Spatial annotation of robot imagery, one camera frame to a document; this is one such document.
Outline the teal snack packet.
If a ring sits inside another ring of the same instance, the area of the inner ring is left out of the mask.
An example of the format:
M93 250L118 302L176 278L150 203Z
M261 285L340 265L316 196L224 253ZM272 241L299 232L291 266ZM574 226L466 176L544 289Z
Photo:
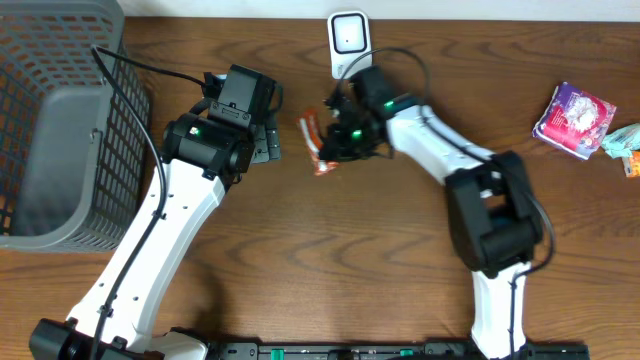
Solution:
M613 159L631 157L639 149L639 124L632 124L606 135L601 147Z

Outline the orange tissue pack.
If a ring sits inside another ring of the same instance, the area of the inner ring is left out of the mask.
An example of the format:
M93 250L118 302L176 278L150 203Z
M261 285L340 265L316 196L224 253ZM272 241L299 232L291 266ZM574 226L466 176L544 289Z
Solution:
M640 176L640 152L632 151L629 157L622 158L624 174L627 178Z

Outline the orange red snack wrapper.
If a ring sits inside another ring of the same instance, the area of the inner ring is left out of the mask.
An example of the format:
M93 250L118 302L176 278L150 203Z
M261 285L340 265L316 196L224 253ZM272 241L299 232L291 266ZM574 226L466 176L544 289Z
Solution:
M309 108L298 118L297 125L303 135L306 148L313 163L314 174L321 176L334 170L338 166L338 163L321 160L319 157L319 152L324 146L324 142L320 138L317 115L318 113L315 109Z

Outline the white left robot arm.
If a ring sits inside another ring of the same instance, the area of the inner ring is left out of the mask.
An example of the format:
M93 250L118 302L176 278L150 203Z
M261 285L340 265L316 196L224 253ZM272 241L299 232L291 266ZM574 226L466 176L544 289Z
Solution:
M41 320L36 359L204 359L208 341L173 328L156 337L159 306L205 220L253 163L279 156L275 115L283 91L233 65L209 75L203 99L167 124L160 163L120 246L67 319Z

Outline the red purple snack bag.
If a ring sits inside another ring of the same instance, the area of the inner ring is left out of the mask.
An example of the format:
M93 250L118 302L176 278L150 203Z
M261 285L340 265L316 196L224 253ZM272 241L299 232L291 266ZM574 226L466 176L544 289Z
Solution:
M617 107L568 82L559 84L532 136L580 160L596 152Z

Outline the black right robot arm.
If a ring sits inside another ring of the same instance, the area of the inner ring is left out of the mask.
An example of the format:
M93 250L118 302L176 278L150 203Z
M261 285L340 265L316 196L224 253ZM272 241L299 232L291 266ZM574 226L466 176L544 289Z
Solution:
M542 239L522 160L470 142L417 97L397 94L377 66L343 77L354 98L336 88L326 100L337 121L322 139L319 159L361 160L387 144L443 186L453 247L472 274L472 340L486 359L514 358L526 344L524 278Z

